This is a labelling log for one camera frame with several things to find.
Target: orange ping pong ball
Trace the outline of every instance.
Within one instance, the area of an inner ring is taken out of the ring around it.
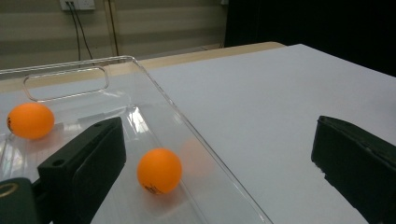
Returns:
[[[41,138],[53,127],[55,118],[48,107],[39,103],[15,106],[7,117],[7,126],[15,135],[27,138]]]
[[[181,178],[181,162],[171,150],[158,147],[147,152],[137,164],[137,180],[153,194],[174,189]]]

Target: cable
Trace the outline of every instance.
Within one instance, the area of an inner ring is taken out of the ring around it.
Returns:
[[[88,44],[87,44],[87,39],[85,38],[84,29],[82,28],[81,21],[79,20],[79,17],[78,17],[76,8],[75,8],[75,6],[74,6],[74,2],[71,2],[71,5],[72,5],[72,8],[73,8],[74,13],[76,14],[77,21],[78,21],[78,24],[79,24],[79,28],[81,28],[82,37],[84,38],[85,47],[87,48],[87,51],[88,51],[88,53],[90,54],[91,59],[93,59],[93,57],[92,57],[92,55],[91,55],[90,48],[88,47]]]
[[[70,3],[66,2],[66,4],[69,7],[70,13],[72,14],[72,17],[73,17],[73,22],[75,24],[76,35],[77,35],[77,45],[78,45],[78,60],[81,61],[81,50],[79,49],[79,36],[78,36],[78,28],[77,28],[77,24],[76,24],[76,19],[74,18],[74,13],[73,13],[72,8],[70,7]]]

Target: clear plastic tray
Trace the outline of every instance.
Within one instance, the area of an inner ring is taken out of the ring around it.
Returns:
[[[90,125],[121,117],[127,162],[92,223],[272,223],[227,166],[133,57],[0,71],[0,180],[38,179],[37,165]],[[7,128],[7,114],[24,102],[47,105],[55,126],[38,140]],[[153,195],[136,179],[136,165],[154,147],[176,152],[178,187]]]

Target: wall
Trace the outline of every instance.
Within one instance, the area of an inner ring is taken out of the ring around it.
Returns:
[[[142,56],[220,43],[225,33],[218,0],[95,0],[95,6],[78,13],[93,58],[116,56],[116,42],[120,55]],[[89,59],[82,38],[80,45]],[[59,0],[2,0],[0,69],[77,60],[75,26]]]

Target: white table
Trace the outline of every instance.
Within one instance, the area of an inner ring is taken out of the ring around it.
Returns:
[[[365,223],[310,155],[320,115],[396,145],[396,78],[303,45],[148,70],[274,223]]]

